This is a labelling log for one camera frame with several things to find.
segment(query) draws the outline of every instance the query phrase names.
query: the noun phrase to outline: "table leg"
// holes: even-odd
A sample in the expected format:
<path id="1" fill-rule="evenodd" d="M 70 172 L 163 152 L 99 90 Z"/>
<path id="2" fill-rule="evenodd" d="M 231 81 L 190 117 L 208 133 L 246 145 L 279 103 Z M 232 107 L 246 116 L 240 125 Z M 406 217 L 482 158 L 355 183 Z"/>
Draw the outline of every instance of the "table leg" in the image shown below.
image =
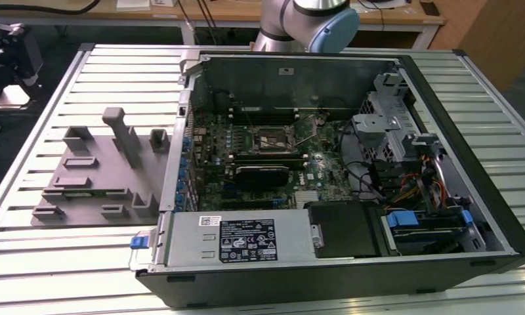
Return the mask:
<path id="1" fill-rule="evenodd" d="M 184 45 L 200 45 L 200 43 L 195 42 L 195 31 L 190 28 L 186 21 L 179 22 L 179 27 L 182 29 L 183 44 Z"/>
<path id="2" fill-rule="evenodd" d="M 419 34 L 418 40 L 412 45 L 414 49 L 429 49 L 433 40 L 435 39 L 439 25 L 424 25 L 423 32 Z"/>

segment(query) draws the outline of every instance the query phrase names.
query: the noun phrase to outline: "warning label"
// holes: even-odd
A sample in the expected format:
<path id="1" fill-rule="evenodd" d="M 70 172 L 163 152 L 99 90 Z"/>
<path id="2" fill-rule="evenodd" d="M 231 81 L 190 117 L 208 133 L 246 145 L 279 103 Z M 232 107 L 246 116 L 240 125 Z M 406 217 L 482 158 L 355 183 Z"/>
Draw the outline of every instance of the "warning label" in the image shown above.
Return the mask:
<path id="1" fill-rule="evenodd" d="M 220 221 L 220 261 L 278 261 L 275 220 Z"/>

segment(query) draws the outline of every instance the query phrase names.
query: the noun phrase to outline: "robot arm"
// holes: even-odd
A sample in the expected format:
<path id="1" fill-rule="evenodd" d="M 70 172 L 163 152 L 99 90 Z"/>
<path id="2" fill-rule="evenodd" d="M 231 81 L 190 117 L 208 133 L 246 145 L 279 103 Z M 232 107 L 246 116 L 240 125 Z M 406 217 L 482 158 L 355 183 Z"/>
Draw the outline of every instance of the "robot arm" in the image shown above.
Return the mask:
<path id="1" fill-rule="evenodd" d="M 350 0 L 266 0 L 262 6 L 256 51 L 339 53 L 352 41 L 360 17 Z"/>

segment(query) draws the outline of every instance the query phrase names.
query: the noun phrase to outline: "aluminum extrusion table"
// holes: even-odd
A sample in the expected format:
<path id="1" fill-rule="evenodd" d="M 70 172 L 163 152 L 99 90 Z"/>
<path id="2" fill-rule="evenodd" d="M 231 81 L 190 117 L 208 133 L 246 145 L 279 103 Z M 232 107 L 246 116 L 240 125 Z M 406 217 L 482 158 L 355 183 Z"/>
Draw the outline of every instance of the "aluminum extrusion table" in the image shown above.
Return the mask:
<path id="1" fill-rule="evenodd" d="M 103 110 L 122 106 L 139 134 L 152 128 L 172 132 L 187 49 L 239 48 L 96 45 L 78 53 L 0 185 L 0 314 L 525 314 L 525 266 L 443 293 L 170 310 L 128 270 L 131 238 L 151 226 L 32 227 L 32 208 L 66 150 L 68 126 L 108 134 Z M 470 59 L 453 51 L 347 52 L 412 56 L 525 228 L 525 122 Z"/>

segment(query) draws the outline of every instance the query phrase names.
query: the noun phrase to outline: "black cable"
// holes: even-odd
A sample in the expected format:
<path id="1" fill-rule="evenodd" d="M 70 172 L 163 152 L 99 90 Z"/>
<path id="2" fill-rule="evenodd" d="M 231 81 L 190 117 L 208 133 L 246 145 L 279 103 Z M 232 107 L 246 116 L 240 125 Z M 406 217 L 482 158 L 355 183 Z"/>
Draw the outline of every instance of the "black cable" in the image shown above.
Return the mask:
<path id="1" fill-rule="evenodd" d="M 182 0 L 178 0 L 179 7 L 182 8 L 183 16 L 186 17 L 186 22 L 188 27 L 192 29 L 192 35 L 195 36 L 196 43 L 200 45 L 199 36 L 196 35 L 195 28 L 191 24 L 190 15 L 187 14 L 186 8 L 183 7 Z"/>
<path id="2" fill-rule="evenodd" d="M 371 183 L 368 183 L 358 174 L 355 174 L 355 172 L 352 172 L 352 170 L 347 167 L 347 164 L 344 163 L 344 158 L 343 158 L 343 140 L 344 140 L 344 135 L 347 134 L 348 127 L 351 126 L 351 123 L 352 123 L 352 119 L 346 124 L 346 126 L 343 128 L 343 133 L 340 134 L 340 140 L 339 140 L 339 156 L 340 156 L 339 160 L 340 160 L 340 165 L 348 171 L 348 174 L 351 174 L 354 176 L 354 178 L 358 179 L 360 181 L 360 183 L 363 183 L 366 185 L 366 187 L 368 187 L 370 192 L 375 193 L 378 195 L 378 200 L 380 202 L 383 202 L 383 203 L 391 204 L 391 202 L 388 201 L 387 197 L 384 195 L 382 195 L 382 193 L 378 191 L 378 189 L 375 189 L 375 187 L 371 185 Z"/>
<path id="3" fill-rule="evenodd" d="M 91 11 L 102 0 L 94 0 L 83 9 L 80 10 L 63 10 L 50 7 L 42 7 L 39 5 L 0 5 L 0 11 L 16 10 L 16 11 L 39 11 L 46 13 L 55 13 L 63 15 L 80 15 Z"/>
<path id="4" fill-rule="evenodd" d="M 208 16 L 211 17 L 211 20 L 212 20 L 212 25 L 214 25 L 214 28 L 219 28 L 219 27 L 216 26 L 216 21 L 214 20 L 214 16 L 212 16 L 211 8 L 208 8 L 208 5 L 207 5 L 207 1 L 206 1 L 206 0 L 203 0 L 203 3 L 204 3 L 204 6 L 206 6 L 206 8 L 207 8 Z"/>
<path id="5" fill-rule="evenodd" d="M 219 42 L 216 41 L 216 36 L 214 35 L 214 29 L 212 29 L 211 21 L 208 20 L 207 13 L 206 13 L 206 11 L 204 11 L 203 3 L 200 2 L 200 0 L 196 0 L 196 2 L 199 3 L 200 12 L 203 12 L 204 20 L 207 21 L 208 31 L 211 32 L 214 44 L 218 46 L 218 45 L 219 45 Z"/>
<path id="6" fill-rule="evenodd" d="M 375 6 L 375 8 L 371 8 L 371 7 L 368 7 L 366 4 L 363 4 L 360 0 L 359 0 L 359 3 L 360 3 L 362 6 L 363 6 L 364 8 L 367 8 L 367 9 L 371 9 L 371 10 L 378 9 L 378 10 L 379 10 L 379 14 L 382 15 L 382 31 L 384 31 L 384 30 L 386 30 L 384 10 L 392 10 L 392 9 L 395 9 L 395 8 L 383 9 L 383 8 L 378 7 L 378 4 L 374 3 L 374 2 L 372 2 L 371 4 Z"/>

